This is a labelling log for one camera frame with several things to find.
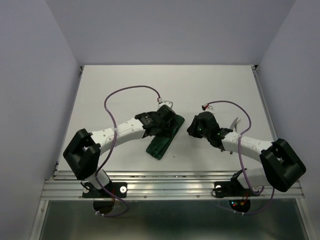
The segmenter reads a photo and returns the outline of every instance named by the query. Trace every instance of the white wall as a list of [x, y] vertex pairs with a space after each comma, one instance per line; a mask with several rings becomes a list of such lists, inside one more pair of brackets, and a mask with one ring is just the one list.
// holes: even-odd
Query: white wall
[[297, 0], [265, 53], [258, 74], [279, 137], [306, 165], [301, 178], [320, 230], [320, 1]]
[[46, 0], [84, 64], [258, 64], [294, 0]]
[[54, 169], [79, 65], [44, 0], [0, 1], [0, 239], [26, 240]]

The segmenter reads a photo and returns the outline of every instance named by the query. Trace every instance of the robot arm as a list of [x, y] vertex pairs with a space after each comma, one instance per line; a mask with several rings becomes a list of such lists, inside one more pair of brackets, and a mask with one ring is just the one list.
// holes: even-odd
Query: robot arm
[[[240, 135], [231, 129], [220, 128], [210, 110], [194, 116], [187, 132], [195, 138], [206, 138], [213, 147], [221, 151], [239, 152]], [[286, 192], [306, 172], [305, 165], [283, 139], [270, 142], [243, 136], [240, 143], [241, 154], [260, 162], [263, 166], [246, 170], [252, 187], [272, 186]], [[231, 181], [219, 182], [219, 185], [221, 194], [216, 193], [217, 197], [241, 196], [244, 190], [249, 188], [242, 170], [237, 172]]]
[[[175, 112], [172, 102], [164, 101], [158, 105], [157, 111], [144, 112], [120, 124], [117, 128], [107, 128], [100, 131], [87, 132], [79, 130], [63, 152], [63, 157], [78, 180], [89, 181], [100, 190], [95, 173], [98, 168], [99, 157], [109, 151], [114, 140], [115, 146], [131, 140], [143, 139], [147, 136], [171, 137], [176, 126]], [[103, 186], [111, 181], [107, 174], [100, 170], [97, 178]]]

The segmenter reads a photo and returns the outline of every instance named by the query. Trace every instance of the white cable clip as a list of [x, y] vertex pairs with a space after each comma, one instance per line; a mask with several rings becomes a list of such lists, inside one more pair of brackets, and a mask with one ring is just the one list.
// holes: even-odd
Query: white cable clip
[[205, 110], [208, 106], [209, 106], [209, 104], [206, 102], [206, 103], [203, 104], [201, 107], [202, 107], [203, 110]]

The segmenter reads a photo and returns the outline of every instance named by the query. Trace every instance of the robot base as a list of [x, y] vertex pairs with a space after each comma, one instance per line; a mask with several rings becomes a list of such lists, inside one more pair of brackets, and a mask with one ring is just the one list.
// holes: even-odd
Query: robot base
[[250, 189], [245, 189], [238, 181], [215, 181], [215, 188], [212, 190], [212, 196], [222, 199], [225, 197], [243, 197], [248, 193], [249, 197], [254, 197]]
[[[87, 191], [82, 193], [82, 197], [84, 199], [110, 199], [112, 198], [108, 193], [106, 193], [103, 189], [96, 189], [90, 182], [86, 182], [83, 184]], [[127, 189], [128, 184], [126, 182], [110, 182], [105, 188], [116, 195], [119, 198], [127, 197]]]

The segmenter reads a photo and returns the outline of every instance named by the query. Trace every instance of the dark green towel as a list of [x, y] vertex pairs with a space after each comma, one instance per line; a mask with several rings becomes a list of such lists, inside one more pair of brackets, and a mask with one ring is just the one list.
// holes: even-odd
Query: dark green towel
[[176, 127], [173, 130], [172, 137], [168, 138], [163, 136], [155, 136], [154, 139], [151, 141], [150, 145], [145, 150], [148, 154], [150, 154], [151, 156], [155, 157], [158, 160], [160, 160], [164, 156], [172, 140], [176, 136], [178, 130], [184, 123], [185, 119], [180, 115], [176, 115], [175, 121], [176, 121]]

